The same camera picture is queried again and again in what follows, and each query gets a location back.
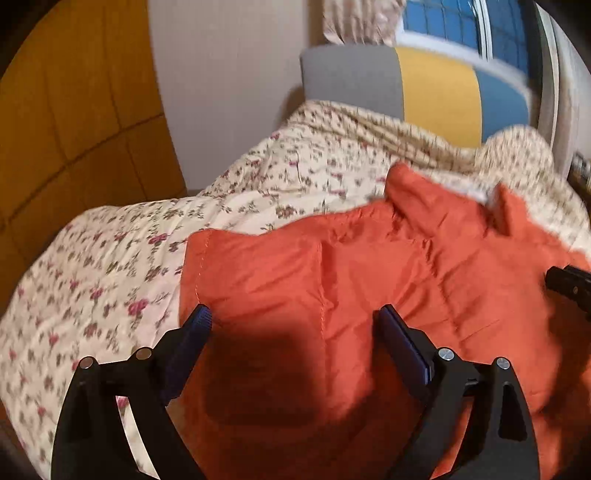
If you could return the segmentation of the beige curtain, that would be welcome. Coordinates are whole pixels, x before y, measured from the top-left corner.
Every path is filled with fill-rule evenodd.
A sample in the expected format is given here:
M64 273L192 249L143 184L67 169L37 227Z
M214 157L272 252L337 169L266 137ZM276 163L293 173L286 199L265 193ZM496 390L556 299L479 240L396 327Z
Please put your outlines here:
M325 0L322 34L335 45L393 47L407 0Z
M556 20L537 8L542 51L538 130L550 145L557 173L590 159L590 71Z

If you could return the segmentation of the orange quilted down jacket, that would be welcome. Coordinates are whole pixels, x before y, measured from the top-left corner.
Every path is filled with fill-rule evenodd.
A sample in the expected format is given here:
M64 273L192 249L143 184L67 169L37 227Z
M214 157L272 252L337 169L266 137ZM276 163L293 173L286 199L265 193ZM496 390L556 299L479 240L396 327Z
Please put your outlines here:
M259 236L188 239L179 316L204 304L214 325L181 434L208 478L383 478L422 411L373 337L386 304L466 360L512 362L543 478L589 432L590 325L544 286L588 258L504 186L485 207L396 165L385 193Z

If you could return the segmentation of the right beige curtain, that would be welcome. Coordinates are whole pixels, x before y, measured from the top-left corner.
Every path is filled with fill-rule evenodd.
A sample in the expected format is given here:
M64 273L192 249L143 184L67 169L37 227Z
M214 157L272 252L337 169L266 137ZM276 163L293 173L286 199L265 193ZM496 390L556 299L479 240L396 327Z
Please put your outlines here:
M538 130L550 145L557 173L590 159L590 71L556 20L537 8L542 51Z

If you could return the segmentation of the floral quilt bedspread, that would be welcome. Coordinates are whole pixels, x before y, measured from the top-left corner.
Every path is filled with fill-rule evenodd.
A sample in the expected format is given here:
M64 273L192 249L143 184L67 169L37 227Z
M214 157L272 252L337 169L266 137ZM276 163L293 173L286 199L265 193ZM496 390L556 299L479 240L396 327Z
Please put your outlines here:
M361 206L383 196L397 162L487 205L504 183L568 249L590 249L583 202L555 172L536 130L509 127L480 148L459 148L386 115L308 101L197 196L77 216L20 279L1 319L1 399L34 471L50 475L77 360L123 358L174 327L191 233L259 235Z

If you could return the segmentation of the grey yellow blue headboard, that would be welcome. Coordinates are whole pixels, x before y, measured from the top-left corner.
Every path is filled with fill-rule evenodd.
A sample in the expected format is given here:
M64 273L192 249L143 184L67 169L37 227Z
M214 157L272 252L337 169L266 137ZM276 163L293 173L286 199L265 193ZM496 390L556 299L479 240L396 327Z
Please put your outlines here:
M463 148L531 123L524 94L460 60L411 47L324 45L301 54L308 100L403 120Z

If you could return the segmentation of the brown wooden wardrobe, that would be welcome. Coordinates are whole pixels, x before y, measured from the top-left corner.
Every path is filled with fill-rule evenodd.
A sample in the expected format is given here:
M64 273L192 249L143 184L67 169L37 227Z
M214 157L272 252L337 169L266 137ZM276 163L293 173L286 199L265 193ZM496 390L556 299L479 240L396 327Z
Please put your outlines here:
M83 211L176 198L144 1L60 1L1 78L1 300Z

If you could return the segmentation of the left beige curtain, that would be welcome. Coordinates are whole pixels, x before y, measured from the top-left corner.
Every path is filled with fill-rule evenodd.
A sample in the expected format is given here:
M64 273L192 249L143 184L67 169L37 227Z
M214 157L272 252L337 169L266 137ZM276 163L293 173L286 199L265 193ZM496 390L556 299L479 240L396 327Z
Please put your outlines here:
M322 34L335 45L393 47L407 0L325 0Z

